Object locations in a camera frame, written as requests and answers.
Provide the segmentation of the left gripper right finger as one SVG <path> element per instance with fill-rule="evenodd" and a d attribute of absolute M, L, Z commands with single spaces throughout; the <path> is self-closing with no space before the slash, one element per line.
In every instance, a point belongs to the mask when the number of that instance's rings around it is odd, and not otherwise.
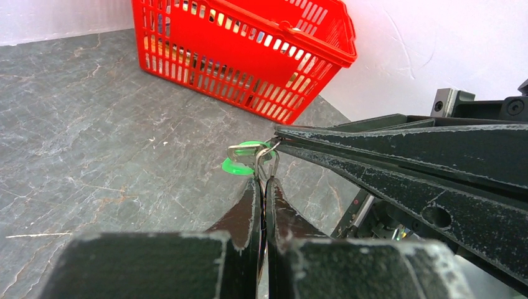
<path fill-rule="evenodd" d="M 266 183 L 266 242 L 270 298 L 293 298 L 293 271 L 288 251 L 294 240 L 326 238 L 312 223 L 294 208 L 278 178 Z"/>

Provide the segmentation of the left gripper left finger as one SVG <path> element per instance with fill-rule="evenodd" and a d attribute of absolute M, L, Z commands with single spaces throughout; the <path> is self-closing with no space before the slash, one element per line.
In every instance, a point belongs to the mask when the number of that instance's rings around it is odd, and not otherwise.
<path fill-rule="evenodd" d="M 238 202 L 207 230 L 227 231 L 226 245 L 219 284 L 221 298 L 256 298 L 262 263 L 261 198 L 258 180 L 250 177 L 240 192 Z"/>

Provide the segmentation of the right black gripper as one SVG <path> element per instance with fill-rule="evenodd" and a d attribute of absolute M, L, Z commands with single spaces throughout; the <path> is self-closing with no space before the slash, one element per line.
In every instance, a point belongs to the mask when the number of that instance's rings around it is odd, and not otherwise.
<path fill-rule="evenodd" d="M 473 93 L 441 88 L 431 116 L 277 125 L 278 150 L 334 171 L 526 289 L 527 203 L 459 183 L 527 193 L 527 81 L 518 91 L 476 101 Z"/>

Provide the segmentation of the green key tag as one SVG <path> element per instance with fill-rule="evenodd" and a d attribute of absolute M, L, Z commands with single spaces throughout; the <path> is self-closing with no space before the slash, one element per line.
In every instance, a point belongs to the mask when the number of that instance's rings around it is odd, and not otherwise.
<path fill-rule="evenodd" d="M 234 163 L 227 156 L 224 162 L 222 163 L 222 169 L 226 173 L 229 173 L 229 174 L 234 174 L 234 175 L 239 175 L 239 176 L 248 176 L 248 175 L 254 174 L 255 162 L 252 164 Z"/>

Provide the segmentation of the large silver keyring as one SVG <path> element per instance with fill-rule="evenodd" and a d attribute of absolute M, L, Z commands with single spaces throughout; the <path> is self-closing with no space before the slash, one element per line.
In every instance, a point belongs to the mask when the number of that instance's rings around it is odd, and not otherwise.
<path fill-rule="evenodd" d="M 267 254 L 267 229 L 266 229 L 266 187 L 268 180 L 275 176 L 280 157 L 275 150 L 278 143 L 269 147 L 266 143 L 257 146 L 255 156 L 254 175 L 260 186 L 260 243 L 258 256 L 258 278 L 257 284 L 261 282 L 263 267 Z"/>

